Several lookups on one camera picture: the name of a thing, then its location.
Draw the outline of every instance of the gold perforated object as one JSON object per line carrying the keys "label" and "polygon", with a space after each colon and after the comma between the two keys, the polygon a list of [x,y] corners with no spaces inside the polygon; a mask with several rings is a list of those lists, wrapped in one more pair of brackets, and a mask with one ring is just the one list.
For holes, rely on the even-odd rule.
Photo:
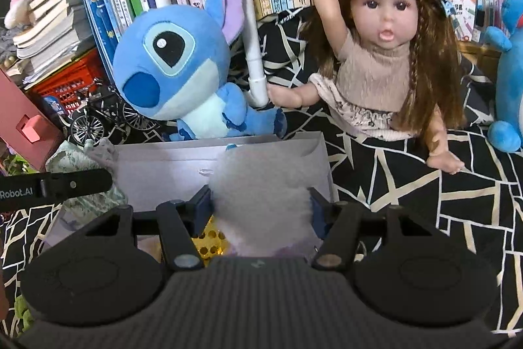
{"label": "gold perforated object", "polygon": [[228,249],[226,236],[214,225],[214,217],[211,217],[202,234],[198,238],[193,238],[193,243],[205,265],[213,257],[224,254]]}

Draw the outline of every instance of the doll's mouth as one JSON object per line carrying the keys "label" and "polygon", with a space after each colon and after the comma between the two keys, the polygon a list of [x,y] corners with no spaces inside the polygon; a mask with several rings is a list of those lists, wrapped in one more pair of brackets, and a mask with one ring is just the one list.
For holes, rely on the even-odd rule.
{"label": "doll's mouth", "polygon": [[394,39],[394,32],[392,30],[383,30],[380,32],[380,39],[384,42],[390,42]]}

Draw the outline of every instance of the beige knit top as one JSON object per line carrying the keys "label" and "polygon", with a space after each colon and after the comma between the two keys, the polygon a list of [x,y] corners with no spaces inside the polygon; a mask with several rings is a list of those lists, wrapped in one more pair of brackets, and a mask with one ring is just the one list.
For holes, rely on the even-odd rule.
{"label": "beige knit top", "polygon": [[410,42],[383,49],[349,31],[337,57],[342,63],[336,79],[341,96],[366,109],[400,111],[409,91],[409,51]]}

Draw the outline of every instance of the ribbed black surface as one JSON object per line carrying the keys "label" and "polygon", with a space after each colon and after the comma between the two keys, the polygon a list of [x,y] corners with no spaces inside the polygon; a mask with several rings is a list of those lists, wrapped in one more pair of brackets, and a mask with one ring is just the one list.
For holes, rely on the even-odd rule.
{"label": "ribbed black surface", "polygon": [[334,272],[299,259],[221,257],[178,273],[140,314],[107,326],[36,322],[28,349],[486,349],[499,342],[480,322],[417,329],[368,309]]}

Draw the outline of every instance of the black circular cover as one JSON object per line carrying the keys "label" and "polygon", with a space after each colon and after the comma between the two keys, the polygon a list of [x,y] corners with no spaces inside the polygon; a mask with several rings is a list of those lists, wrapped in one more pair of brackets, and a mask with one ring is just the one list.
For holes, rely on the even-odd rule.
{"label": "black circular cover", "polygon": [[479,317],[497,289],[486,261],[434,236],[389,242],[355,265],[354,281],[363,300],[377,312],[429,327]]}
{"label": "black circular cover", "polygon": [[160,264],[132,243],[89,237],[36,258],[24,273],[22,294],[37,318],[91,326],[138,312],[162,284]]}

